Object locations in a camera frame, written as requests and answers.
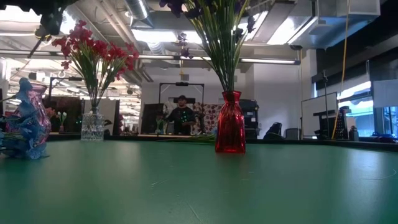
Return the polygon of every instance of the table surface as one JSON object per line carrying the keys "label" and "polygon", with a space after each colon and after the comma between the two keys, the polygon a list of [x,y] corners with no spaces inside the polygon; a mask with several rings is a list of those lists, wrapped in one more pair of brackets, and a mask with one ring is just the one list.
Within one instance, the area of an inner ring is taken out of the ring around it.
{"label": "table surface", "polygon": [[248,144],[49,142],[0,159],[0,223],[398,223],[398,154]]}

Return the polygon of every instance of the clear glass vase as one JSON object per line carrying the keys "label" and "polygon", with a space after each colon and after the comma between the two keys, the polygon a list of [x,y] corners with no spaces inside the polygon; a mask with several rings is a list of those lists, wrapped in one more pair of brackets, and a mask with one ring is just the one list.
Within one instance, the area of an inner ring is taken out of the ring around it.
{"label": "clear glass vase", "polygon": [[98,113],[98,108],[93,107],[89,113],[83,114],[81,122],[81,140],[104,140],[104,115]]}

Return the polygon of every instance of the flower stem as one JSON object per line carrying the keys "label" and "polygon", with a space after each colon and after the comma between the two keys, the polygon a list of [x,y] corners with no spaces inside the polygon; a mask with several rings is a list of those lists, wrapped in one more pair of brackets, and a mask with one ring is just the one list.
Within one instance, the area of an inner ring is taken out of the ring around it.
{"label": "flower stem", "polygon": [[11,96],[11,97],[9,97],[9,98],[6,98],[6,99],[3,99],[3,100],[0,100],[0,103],[1,103],[1,102],[4,102],[4,101],[6,101],[6,100],[15,99],[15,97],[16,97],[16,95],[14,95],[14,96]]}

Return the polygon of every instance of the black shirt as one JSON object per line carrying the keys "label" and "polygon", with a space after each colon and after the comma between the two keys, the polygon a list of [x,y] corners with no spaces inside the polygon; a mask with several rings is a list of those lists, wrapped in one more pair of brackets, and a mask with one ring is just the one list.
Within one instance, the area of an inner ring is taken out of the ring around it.
{"label": "black shirt", "polygon": [[190,108],[175,108],[167,120],[174,121],[174,134],[191,135],[191,126],[182,126],[184,122],[195,121],[193,111]]}

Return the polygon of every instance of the cap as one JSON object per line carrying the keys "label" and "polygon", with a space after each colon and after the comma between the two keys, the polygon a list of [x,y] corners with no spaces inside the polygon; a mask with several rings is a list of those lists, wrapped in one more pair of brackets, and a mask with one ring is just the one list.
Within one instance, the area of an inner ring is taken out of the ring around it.
{"label": "cap", "polygon": [[187,97],[185,97],[184,95],[181,95],[178,97],[178,100],[187,100]]}

